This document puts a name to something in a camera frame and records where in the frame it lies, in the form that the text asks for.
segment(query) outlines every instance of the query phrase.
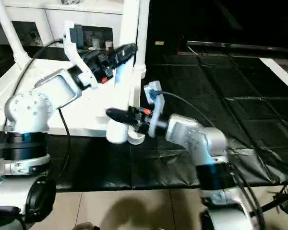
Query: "black mat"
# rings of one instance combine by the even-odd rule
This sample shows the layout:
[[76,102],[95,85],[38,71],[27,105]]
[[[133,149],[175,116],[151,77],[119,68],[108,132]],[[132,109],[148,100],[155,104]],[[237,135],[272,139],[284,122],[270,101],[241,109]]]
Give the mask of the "black mat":
[[[12,62],[1,66],[5,71]],[[288,184],[288,87],[256,58],[166,56],[147,67],[154,80],[201,108],[229,138],[239,167],[253,186]],[[141,106],[148,106],[142,92]],[[166,97],[165,114],[196,111]],[[60,171],[67,140],[49,136],[50,176]],[[71,163],[60,191],[197,187],[189,153],[163,137],[114,145],[105,138],[72,138]]]

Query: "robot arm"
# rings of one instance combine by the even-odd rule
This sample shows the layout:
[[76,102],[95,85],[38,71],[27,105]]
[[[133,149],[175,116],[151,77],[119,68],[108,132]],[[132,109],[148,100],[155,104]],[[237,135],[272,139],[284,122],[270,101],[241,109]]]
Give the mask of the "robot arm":
[[0,230],[22,229],[15,219],[30,225],[52,211],[56,183],[47,177],[48,119],[55,110],[81,97],[91,83],[95,88],[95,81],[105,83],[111,79],[113,70],[135,55],[136,50],[135,44],[127,44],[106,54],[88,53],[81,61],[89,73],[82,64],[59,69],[38,81],[33,89],[6,102],[5,115],[10,125],[0,143]]
[[130,107],[128,111],[110,108],[112,119],[129,124],[135,131],[183,146],[191,154],[200,183],[200,197],[208,208],[201,214],[202,229],[253,230],[250,215],[240,196],[227,159],[227,139],[215,127],[204,127],[196,120],[173,114],[162,117],[164,97],[158,81],[144,86],[148,103],[154,110]]

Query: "white cylinder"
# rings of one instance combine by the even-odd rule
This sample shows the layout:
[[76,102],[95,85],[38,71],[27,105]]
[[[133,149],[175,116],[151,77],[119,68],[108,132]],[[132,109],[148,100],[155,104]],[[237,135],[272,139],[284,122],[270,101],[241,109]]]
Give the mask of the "white cylinder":
[[30,60],[30,57],[21,45],[21,42],[11,20],[9,19],[2,0],[0,0],[0,23],[13,50],[15,62],[18,64],[20,69],[23,69],[27,62]]
[[138,68],[145,69],[145,55],[146,55],[146,42],[147,42],[147,28],[149,17],[149,1],[141,0],[140,13],[139,13],[139,25],[138,25],[138,51],[136,53],[135,65]]
[[[124,0],[120,29],[120,45],[136,43],[140,0]],[[114,108],[128,110],[131,77],[134,58],[117,68],[113,93]],[[110,120],[107,127],[107,140],[112,143],[123,143],[128,138],[128,125]]]

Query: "wire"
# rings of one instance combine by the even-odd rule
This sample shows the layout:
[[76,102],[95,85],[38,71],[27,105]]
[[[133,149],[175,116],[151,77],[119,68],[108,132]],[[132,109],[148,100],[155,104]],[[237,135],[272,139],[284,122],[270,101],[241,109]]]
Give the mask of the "wire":
[[194,53],[196,56],[198,56],[198,53],[196,53],[190,46],[187,46],[189,50],[191,50],[192,53]]
[[[159,94],[164,94],[164,95],[169,95],[169,96],[172,96],[172,97],[175,97],[183,102],[185,102],[186,104],[188,104],[189,106],[191,106],[193,109],[195,109],[212,127],[216,127],[215,124],[205,115],[203,114],[195,105],[191,104],[190,102],[188,102],[187,100],[183,99],[182,97],[179,97],[178,95],[174,94],[174,93],[171,93],[171,92],[166,92],[166,91],[156,91],[156,94],[159,95]],[[238,184],[238,187],[241,189],[243,195],[245,196],[245,198],[247,199],[248,203],[250,204],[250,207],[252,209],[252,211],[256,214],[256,218],[258,220],[258,224],[260,226],[260,229],[261,230],[265,230],[265,222],[264,222],[264,214],[263,214],[263,210],[258,202],[258,199],[256,198],[252,188],[250,187],[250,185],[247,183],[245,177],[243,176],[243,174],[239,171],[238,167],[235,165],[235,163],[232,163],[232,167],[234,169],[234,177],[237,181],[237,184]],[[255,205],[253,204],[250,196],[247,194],[247,192],[245,191],[245,188],[244,187],[247,187],[247,189],[249,190],[250,192],[250,195],[255,203]]]
[[[252,190],[252,188],[250,187],[250,185],[247,183],[245,177],[243,176],[243,174],[241,173],[241,171],[238,169],[238,167],[236,166],[236,164],[232,164],[232,168],[234,170],[234,177],[237,181],[237,184],[238,184],[238,187],[242,190],[242,193],[244,194],[245,198],[247,199],[248,203],[250,204],[251,206],[251,209],[252,211],[256,214],[256,218],[257,218],[257,221],[258,221],[258,224],[260,226],[260,229],[261,230],[265,230],[265,221],[264,221],[264,213],[263,213],[263,210],[258,202],[258,199],[254,193],[254,191]],[[242,182],[244,183],[244,186],[247,187],[247,189],[249,190],[250,194],[251,194],[251,197],[253,199],[253,201],[255,202],[255,205],[256,205],[256,208],[255,209],[255,206],[252,202],[252,200],[250,199],[249,195],[246,193],[245,189],[244,189],[244,186],[241,184],[239,178],[236,176],[238,175],[239,178],[242,180]]]
[[[37,59],[49,46],[51,46],[54,43],[58,43],[58,42],[62,42],[62,39],[58,39],[58,40],[54,40],[52,42],[47,43],[44,47],[42,47],[39,51],[37,51],[33,57],[30,59],[30,61],[28,61],[28,63],[26,64],[26,66],[24,67],[24,70],[21,72],[17,83],[15,85],[15,88],[13,90],[13,93],[11,94],[11,97],[14,96],[20,86],[20,83],[23,81],[24,75],[26,74],[26,72],[28,71],[28,69],[30,68],[30,66],[32,65],[32,63],[34,62],[35,59]],[[4,139],[4,131],[5,131],[5,127],[7,124],[8,119],[5,118],[4,120],[4,124],[2,126],[2,133],[1,133],[1,137],[0,137],[0,142],[3,142]]]
[[21,217],[17,217],[16,220],[18,220],[20,222],[23,230],[27,230],[27,226],[25,225],[25,222]]
[[71,135],[69,133],[69,129],[67,127],[66,121],[64,119],[63,113],[61,111],[61,109],[58,109],[60,117],[62,119],[62,122],[64,124],[65,130],[66,130],[66,134],[67,134],[67,150],[66,150],[66,155],[65,155],[65,159],[64,159],[64,165],[61,169],[61,172],[59,173],[59,176],[57,178],[57,183],[60,181],[64,171],[66,170],[66,167],[68,165],[69,159],[70,159],[70,152],[71,152]]
[[196,106],[194,106],[193,104],[188,102],[186,99],[183,99],[182,97],[179,97],[178,95],[171,93],[171,92],[157,91],[156,93],[157,93],[157,95],[159,95],[159,94],[169,95],[169,96],[175,97],[175,98],[185,102],[186,104],[191,106],[193,109],[195,109],[211,125],[211,127],[216,127],[215,124],[202,111],[199,110],[199,108],[197,108]]

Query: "white pipe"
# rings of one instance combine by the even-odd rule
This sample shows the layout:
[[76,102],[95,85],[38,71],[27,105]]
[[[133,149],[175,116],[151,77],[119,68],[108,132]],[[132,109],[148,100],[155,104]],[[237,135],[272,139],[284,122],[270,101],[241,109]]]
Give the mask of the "white pipe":
[[136,69],[144,71],[146,70],[145,55],[146,55],[147,28],[149,17],[149,1],[150,0],[141,0],[140,2],[138,39],[137,39],[138,51],[136,53],[136,61],[134,65]]
[[[135,43],[138,28],[140,0],[124,0],[120,29],[120,45]],[[128,110],[134,58],[118,67],[115,76],[113,107]],[[128,138],[128,125],[110,120],[106,137],[112,143],[123,143]]]
[[27,62],[30,60],[30,57],[21,45],[21,42],[11,20],[9,19],[2,0],[0,0],[0,23],[13,50],[14,60],[18,64],[19,68],[23,69]]

